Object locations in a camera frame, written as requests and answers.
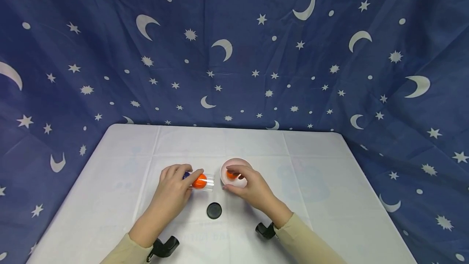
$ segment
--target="hand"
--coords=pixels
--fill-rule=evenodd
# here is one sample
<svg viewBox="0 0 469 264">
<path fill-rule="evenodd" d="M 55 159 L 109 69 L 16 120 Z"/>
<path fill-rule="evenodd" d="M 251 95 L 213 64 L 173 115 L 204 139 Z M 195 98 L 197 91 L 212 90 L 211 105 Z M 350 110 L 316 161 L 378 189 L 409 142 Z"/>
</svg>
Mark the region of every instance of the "hand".
<svg viewBox="0 0 469 264">
<path fill-rule="evenodd" d="M 272 193 L 259 172 L 246 165 L 229 165 L 226 169 L 231 173 L 240 174 L 240 178 L 245 177 L 248 184 L 246 187 L 227 184 L 223 186 L 223 189 L 234 193 L 254 208 L 265 213 L 277 228 L 281 228 L 290 220 L 293 212 Z"/>
<path fill-rule="evenodd" d="M 191 172 L 189 164 L 171 165 L 160 174 L 160 183 L 144 212 L 129 232 L 130 238 L 144 248 L 152 246 L 163 229 L 181 213 L 192 192 L 192 183 L 204 170 L 198 169 L 184 180 L 185 172 Z"/>
</svg>

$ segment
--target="black round cap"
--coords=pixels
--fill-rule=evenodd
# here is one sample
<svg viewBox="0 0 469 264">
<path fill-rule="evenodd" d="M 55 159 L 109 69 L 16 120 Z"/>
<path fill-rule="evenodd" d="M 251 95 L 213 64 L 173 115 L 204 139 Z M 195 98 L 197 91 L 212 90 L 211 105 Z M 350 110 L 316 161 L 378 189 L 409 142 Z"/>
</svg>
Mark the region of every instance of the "black round cap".
<svg viewBox="0 0 469 264">
<path fill-rule="evenodd" d="M 210 203 L 207 207 L 207 216 L 210 219 L 217 219 L 221 215 L 221 206 L 217 202 Z"/>
</svg>

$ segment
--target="beige sleeve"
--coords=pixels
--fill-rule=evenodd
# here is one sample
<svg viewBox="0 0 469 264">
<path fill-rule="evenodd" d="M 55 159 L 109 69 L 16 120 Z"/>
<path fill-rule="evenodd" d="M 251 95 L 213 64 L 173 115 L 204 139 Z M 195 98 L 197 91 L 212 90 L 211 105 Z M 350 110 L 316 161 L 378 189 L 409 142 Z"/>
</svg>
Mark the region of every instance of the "beige sleeve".
<svg viewBox="0 0 469 264">
<path fill-rule="evenodd" d="M 101 264 L 143 264 L 153 247 L 142 248 L 126 233 Z"/>
<path fill-rule="evenodd" d="M 296 214 L 281 229 L 274 229 L 282 245 L 298 264 L 346 264 Z"/>
</svg>

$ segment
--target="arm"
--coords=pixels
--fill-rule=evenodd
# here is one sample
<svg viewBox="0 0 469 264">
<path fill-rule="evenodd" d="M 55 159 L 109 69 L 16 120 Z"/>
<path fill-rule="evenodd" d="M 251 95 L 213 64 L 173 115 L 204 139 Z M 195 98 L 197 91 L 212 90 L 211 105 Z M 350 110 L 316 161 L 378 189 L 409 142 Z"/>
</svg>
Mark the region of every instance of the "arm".
<svg viewBox="0 0 469 264">
<path fill-rule="evenodd" d="M 148 208 L 101 264 L 143 264 L 163 229 L 179 214 L 191 196 L 191 184 L 202 174 L 198 169 L 184 180 L 192 166 L 171 165 L 161 171 L 160 183 Z"/>
<path fill-rule="evenodd" d="M 267 212 L 270 213 L 268 216 L 274 222 L 274 230 L 281 244 L 299 264 L 346 264 L 326 242 L 280 200 Z"/>
<path fill-rule="evenodd" d="M 274 222 L 282 245 L 299 264 L 346 264 L 345 261 L 281 200 L 274 196 L 262 175 L 252 167 L 231 165 L 228 171 L 244 176 L 244 188 L 225 185 L 226 189 L 264 212 Z"/>
</svg>

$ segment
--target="white bowl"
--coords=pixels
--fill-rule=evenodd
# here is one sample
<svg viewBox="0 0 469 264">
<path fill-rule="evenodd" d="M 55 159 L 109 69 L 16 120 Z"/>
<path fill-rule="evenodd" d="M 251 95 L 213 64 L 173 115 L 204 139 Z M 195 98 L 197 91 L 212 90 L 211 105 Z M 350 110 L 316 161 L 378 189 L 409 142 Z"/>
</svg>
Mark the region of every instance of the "white bowl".
<svg viewBox="0 0 469 264">
<path fill-rule="evenodd" d="M 235 180 L 230 180 L 226 176 L 226 172 L 227 172 L 226 167 L 229 165 L 246 165 L 246 166 L 252 167 L 249 164 L 249 162 L 241 158 L 231 158 L 231 159 L 226 160 L 226 162 L 223 163 L 223 165 L 220 168 L 220 179 L 223 185 L 233 185 L 235 187 L 246 187 L 246 185 L 248 184 L 248 181 L 246 180 L 246 178 L 243 178 L 242 180 L 240 180 L 239 178 Z"/>
</svg>

